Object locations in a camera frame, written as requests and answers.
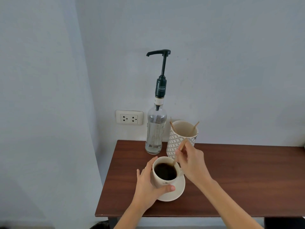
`pump dispenser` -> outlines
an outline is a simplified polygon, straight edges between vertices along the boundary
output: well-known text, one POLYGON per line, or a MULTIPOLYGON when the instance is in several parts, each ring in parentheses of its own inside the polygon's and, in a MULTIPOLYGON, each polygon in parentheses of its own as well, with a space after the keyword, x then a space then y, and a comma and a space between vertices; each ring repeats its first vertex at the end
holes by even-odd
POLYGON ((163 64, 161 75, 157 79, 155 90, 155 104, 148 111, 147 115, 147 139, 145 149, 149 154, 158 154, 162 148, 162 136, 167 114, 163 108, 164 96, 166 91, 166 78, 164 76, 166 58, 170 55, 170 50, 151 51, 146 56, 162 54, 163 64))

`brown tabletop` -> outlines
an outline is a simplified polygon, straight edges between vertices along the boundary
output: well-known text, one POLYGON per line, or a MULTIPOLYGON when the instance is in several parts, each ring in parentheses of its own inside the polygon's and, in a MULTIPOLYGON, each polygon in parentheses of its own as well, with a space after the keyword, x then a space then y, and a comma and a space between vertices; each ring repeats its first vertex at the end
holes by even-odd
MULTIPOLYGON (((251 216, 305 216, 305 150, 303 147, 195 144, 204 151, 207 168, 220 186, 251 216)), ((166 156, 166 142, 158 156, 166 156)), ((132 201, 137 169, 153 155, 144 141, 118 140, 95 216, 122 216, 132 201)), ((219 216, 187 178, 174 201, 156 201, 143 216, 219 216)))

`white wall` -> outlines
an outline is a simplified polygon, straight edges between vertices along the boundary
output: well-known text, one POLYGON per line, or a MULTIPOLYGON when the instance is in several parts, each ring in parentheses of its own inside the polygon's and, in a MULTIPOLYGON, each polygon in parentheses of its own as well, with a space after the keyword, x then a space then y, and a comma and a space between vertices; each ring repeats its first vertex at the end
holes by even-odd
MULTIPOLYGON (((305 142, 305 0, 76 0, 101 133, 105 180, 118 139, 146 140, 117 125, 115 110, 153 105, 170 49, 164 107, 196 123, 197 142, 305 142)), ((168 137, 168 128, 164 140, 168 137)))
POLYGON ((74 0, 0 0, 0 222, 89 228, 102 189, 74 0))

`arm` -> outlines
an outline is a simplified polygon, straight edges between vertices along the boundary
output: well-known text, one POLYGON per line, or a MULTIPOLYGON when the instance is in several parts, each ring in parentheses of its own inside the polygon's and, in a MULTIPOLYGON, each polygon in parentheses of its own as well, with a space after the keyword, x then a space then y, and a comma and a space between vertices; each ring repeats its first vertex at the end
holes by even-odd
POLYGON ((150 182, 150 171, 154 161, 158 157, 152 158, 147 162, 146 167, 142 170, 137 169, 137 185, 135 188, 135 195, 132 203, 124 212, 120 221, 114 227, 115 229, 134 229, 144 212, 150 208, 154 202, 163 194, 174 191, 175 187, 172 185, 163 186, 159 189, 155 188, 150 182))
POLYGON ((203 152, 195 149, 187 140, 185 147, 181 143, 176 150, 186 177, 192 181, 207 197, 230 229, 262 229, 230 196, 214 181, 204 163, 203 152))

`outlet faceplate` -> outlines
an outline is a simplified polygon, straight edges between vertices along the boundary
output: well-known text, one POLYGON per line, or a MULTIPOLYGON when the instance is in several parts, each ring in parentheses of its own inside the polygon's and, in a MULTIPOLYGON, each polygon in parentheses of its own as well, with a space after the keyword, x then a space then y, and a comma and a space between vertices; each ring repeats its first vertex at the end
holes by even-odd
POLYGON ((116 122, 119 124, 127 124, 127 125, 143 124, 143 112, 141 111, 116 110, 115 115, 116 115, 116 122))

